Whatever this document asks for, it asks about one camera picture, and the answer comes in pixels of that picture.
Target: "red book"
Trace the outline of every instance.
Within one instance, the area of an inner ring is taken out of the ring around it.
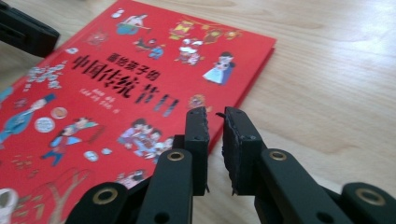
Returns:
[[[132,188],[205,106],[214,146],[275,40],[117,1],[0,93],[1,220],[62,222],[91,187]]]

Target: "black plastic part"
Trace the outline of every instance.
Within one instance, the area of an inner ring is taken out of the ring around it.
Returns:
[[[352,223],[288,152],[262,152],[260,170],[284,223]]]
[[[0,1],[0,40],[38,57],[55,48],[59,33],[23,12]]]
[[[130,207],[127,188],[118,183],[103,183],[89,189],[76,204],[66,224],[124,223]]]
[[[137,224],[189,224],[192,216],[192,156],[184,149],[165,151],[151,177]]]
[[[184,149],[192,155],[193,195],[203,196],[207,186],[207,157],[209,147],[206,109],[198,107],[186,116]]]
[[[346,184],[340,201],[343,210],[356,223],[396,223],[396,200],[375,186]]]
[[[233,192],[238,195],[255,195],[255,163],[266,145],[244,111],[226,107],[223,117],[222,155],[230,173]]]

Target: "black clamp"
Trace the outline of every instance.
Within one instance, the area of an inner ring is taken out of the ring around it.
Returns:
[[[38,57],[55,48],[59,33],[23,12],[0,1],[0,40]]]
[[[365,183],[347,184],[341,195],[325,189],[289,152],[267,148],[244,111],[226,107],[218,115],[233,193],[255,197],[261,223],[396,223],[396,200],[384,190]],[[208,142],[205,108],[195,108],[151,178],[129,190],[118,183],[88,190],[66,224],[191,223],[192,196],[207,189]]]

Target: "cartoon character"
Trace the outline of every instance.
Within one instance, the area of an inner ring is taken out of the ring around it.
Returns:
[[[139,157],[143,156],[143,153],[155,152],[155,145],[160,140],[163,133],[158,129],[152,129],[149,135],[145,137],[139,137],[134,142],[137,145],[137,150],[134,152]]]
[[[164,45],[155,47],[151,50],[151,53],[148,55],[148,57],[154,60],[158,60],[161,56],[163,56],[163,47]]]
[[[185,38],[188,36],[188,31],[194,28],[194,23],[191,21],[181,21],[177,23],[177,27],[175,29],[169,30],[171,36],[169,38],[174,40],[179,40],[180,38]]]
[[[195,94],[189,100],[189,109],[194,109],[200,106],[205,106],[205,96],[202,94]],[[212,111],[212,106],[206,108],[206,112]]]
[[[203,45],[203,41],[197,39],[184,39],[182,46],[179,48],[180,54],[175,61],[196,65],[201,59],[198,49]]]
[[[155,145],[155,152],[150,152],[146,155],[145,159],[154,159],[152,162],[154,162],[155,164],[157,164],[158,159],[160,158],[161,154],[163,154],[163,152],[165,152],[166,150],[172,149],[172,145],[173,145],[173,141],[174,141],[174,137],[168,137],[166,138],[166,140],[163,143],[157,143]]]
[[[204,37],[204,42],[205,44],[216,43],[221,36],[222,31],[220,29],[210,30],[206,33],[206,36]]]
[[[233,40],[234,38],[240,37],[240,36],[242,36],[242,32],[238,31],[238,30],[232,30],[225,34],[225,37],[227,38],[227,40]]]
[[[161,56],[163,56],[163,47],[165,47],[165,45],[157,45],[157,39],[155,38],[152,38],[149,41],[144,41],[144,39],[141,37],[139,40],[135,41],[134,44],[136,45],[136,50],[138,52],[149,50],[149,58],[158,60]]]
[[[91,128],[98,125],[96,122],[91,121],[91,119],[88,118],[79,118],[75,119],[75,123],[71,124],[67,127],[70,127],[72,129],[72,134],[77,133],[78,131],[81,131],[86,128]]]
[[[142,182],[146,178],[145,170],[136,170],[131,172],[129,175],[125,176],[125,174],[120,174],[117,177],[116,182],[122,184],[127,189],[131,189],[136,186],[138,183]]]
[[[131,149],[134,143],[134,140],[137,138],[139,134],[143,132],[143,129],[146,128],[146,132],[148,131],[146,126],[145,119],[137,119],[135,120],[130,129],[125,131],[118,139],[118,142],[125,145],[127,149]]]
[[[53,99],[55,99],[55,95],[51,93],[43,99],[34,102],[30,109],[11,117],[6,122],[4,130],[0,132],[0,149],[4,148],[3,143],[10,135],[21,133],[26,129],[36,110],[41,109]]]
[[[225,85],[235,67],[235,64],[231,62],[232,60],[233,55],[230,52],[223,52],[219,57],[219,61],[215,63],[215,67],[205,73],[204,78],[208,81]]]
[[[11,215],[17,204],[17,191],[14,189],[0,189],[0,224],[11,223]]]
[[[157,43],[157,39],[155,38],[152,38],[145,42],[145,40],[142,37],[140,37],[137,41],[134,42],[134,44],[136,45],[136,50],[138,52],[154,49],[156,47],[156,43]]]
[[[54,157],[55,159],[52,166],[56,166],[64,156],[67,146],[81,142],[81,139],[72,136],[73,131],[74,130],[71,126],[67,126],[65,129],[61,130],[55,139],[49,144],[52,149],[45,155],[41,156],[41,159]]]
[[[151,30],[151,28],[145,27],[143,25],[143,19],[145,19],[148,15],[142,14],[137,16],[131,16],[125,21],[122,21],[118,24],[117,34],[119,35],[135,35],[140,28]]]
[[[0,92],[0,108],[1,108],[1,103],[3,103],[3,101],[5,101],[7,99],[7,97],[12,94],[13,89],[12,87],[8,87],[5,90],[3,90],[2,92]]]

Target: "wooden surface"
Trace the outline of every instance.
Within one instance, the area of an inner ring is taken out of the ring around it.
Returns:
[[[60,44],[113,1],[6,1],[57,29]],[[396,6],[389,0],[145,0],[277,38],[241,109],[268,147],[292,153],[319,184],[366,182],[396,197]],[[39,62],[0,43],[0,91]],[[253,198],[231,196],[217,143],[210,194],[193,223],[259,223]]]

